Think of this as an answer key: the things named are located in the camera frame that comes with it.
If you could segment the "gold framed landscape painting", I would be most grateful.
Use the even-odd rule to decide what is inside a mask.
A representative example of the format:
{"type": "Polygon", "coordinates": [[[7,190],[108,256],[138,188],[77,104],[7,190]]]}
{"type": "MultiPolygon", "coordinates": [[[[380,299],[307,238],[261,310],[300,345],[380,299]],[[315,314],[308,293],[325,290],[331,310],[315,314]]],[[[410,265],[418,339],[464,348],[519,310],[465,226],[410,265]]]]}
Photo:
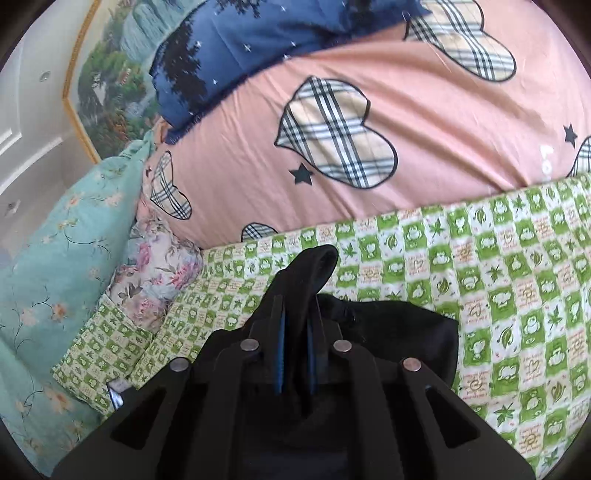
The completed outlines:
{"type": "Polygon", "coordinates": [[[200,3],[93,1],[82,22],[63,87],[64,108],[98,163],[140,139],[159,118],[149,75],[166,37],[200,3]]]}

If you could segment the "white panelled door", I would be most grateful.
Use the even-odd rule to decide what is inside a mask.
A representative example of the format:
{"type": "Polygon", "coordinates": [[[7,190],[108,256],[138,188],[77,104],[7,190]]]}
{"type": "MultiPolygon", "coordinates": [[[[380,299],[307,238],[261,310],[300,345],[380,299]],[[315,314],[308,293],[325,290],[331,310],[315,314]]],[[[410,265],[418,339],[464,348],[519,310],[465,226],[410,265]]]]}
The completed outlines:
{"type": "Polygon", "coordinates": [[[90,1],[54,1],[1,70],[1,265],[6,266],[91,160],[62,102],[90,1]]]}

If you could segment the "dark blue starry cloth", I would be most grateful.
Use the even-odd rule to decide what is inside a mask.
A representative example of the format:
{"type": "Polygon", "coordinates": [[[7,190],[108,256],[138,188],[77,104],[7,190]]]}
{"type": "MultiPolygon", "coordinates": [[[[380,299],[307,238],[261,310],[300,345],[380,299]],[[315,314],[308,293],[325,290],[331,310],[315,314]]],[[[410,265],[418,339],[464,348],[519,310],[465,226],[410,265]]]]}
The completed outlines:
{"type": "Polygon", "coordinates": [[[165,141],[175,144],[266,68],[428,13],[418,1],[205,1],[161,43],[149,70],[165,141]]]}

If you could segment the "green frog checkered blanket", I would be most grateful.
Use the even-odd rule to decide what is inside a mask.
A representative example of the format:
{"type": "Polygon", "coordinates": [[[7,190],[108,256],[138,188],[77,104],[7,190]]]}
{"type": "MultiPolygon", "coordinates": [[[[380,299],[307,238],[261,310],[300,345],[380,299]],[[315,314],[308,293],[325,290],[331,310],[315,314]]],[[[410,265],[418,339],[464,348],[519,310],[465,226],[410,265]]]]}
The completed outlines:
{"type": "Polygon", "coordinates": [[[111,301],[54,366],[101,415],[106,384],[141,386],[218,329],[242,326],[304,249],[338,249],[325,293],[403,300],[457,320],[456,393],[545,477],[590,411],[590,177],[450,206],[399,211],[209,249],[156,334],[111,301]]]}

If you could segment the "pink floral patterned cloth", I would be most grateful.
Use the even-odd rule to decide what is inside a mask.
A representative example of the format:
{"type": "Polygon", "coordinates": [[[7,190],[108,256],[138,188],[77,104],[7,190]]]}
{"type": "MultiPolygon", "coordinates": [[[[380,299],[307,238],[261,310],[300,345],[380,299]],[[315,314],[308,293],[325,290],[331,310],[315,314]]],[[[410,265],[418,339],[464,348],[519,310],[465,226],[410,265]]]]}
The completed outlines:
{"type": "Polygon", "coordinates": [[[203,265],[194,243],[178,239],[165,221],[148,216],[132,226],[107,295],[133,324],[155,333],[203,265]]]}

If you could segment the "black turtleneck sweater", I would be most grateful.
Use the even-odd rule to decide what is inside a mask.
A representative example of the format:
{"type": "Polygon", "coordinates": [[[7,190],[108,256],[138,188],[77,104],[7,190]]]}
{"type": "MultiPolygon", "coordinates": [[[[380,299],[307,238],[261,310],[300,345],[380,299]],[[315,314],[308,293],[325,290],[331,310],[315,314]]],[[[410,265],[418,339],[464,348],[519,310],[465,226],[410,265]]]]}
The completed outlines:
{"type": "Polygon", "coordinates": [[[399,363],[417,358],[452,385],[457,371],[459,323],[409,302],[356,302],[322,294],[338,259],[338,250],[332,245],[302,251],[276,273],[259,306],[242,327],[209,335],[197,362],[211,362],[223,349],[249,337],[254,323],[270,318],[273,300],[280,296],[283,337],[273,358],[273,367],[279,371],[271,377],[280,392],[311,388],[308,318],[312,312],[339,324],[346,340],[363,346],[377,359],[399,363]]]}

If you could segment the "teal floral pillow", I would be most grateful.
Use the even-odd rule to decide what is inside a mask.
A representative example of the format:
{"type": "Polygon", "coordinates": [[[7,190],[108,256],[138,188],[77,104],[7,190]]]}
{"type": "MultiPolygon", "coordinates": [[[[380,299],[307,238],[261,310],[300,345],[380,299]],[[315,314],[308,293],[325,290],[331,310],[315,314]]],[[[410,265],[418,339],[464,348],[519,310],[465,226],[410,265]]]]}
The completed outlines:
{"type": "Polygon", "coordinates": [[[55,203],[1,271],[1,422],[37,474],[49,476],[99,423],[52,376],[92,316],[123,254],[153,134],[104,159],[55,203]]]}

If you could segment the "pink plaid heart duvet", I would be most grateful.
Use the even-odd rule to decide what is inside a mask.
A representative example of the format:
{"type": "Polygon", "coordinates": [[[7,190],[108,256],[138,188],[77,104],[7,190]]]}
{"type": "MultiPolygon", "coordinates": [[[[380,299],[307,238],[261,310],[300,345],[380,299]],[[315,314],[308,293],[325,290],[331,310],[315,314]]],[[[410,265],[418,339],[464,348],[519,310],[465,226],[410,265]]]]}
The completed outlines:
{"type": "Polygon", "coordinates": [[[533,1],[428,15],[241,83],[144,167],[137,217],[204,248],[560,179],[588,167],[590,76],[533,1]]]}

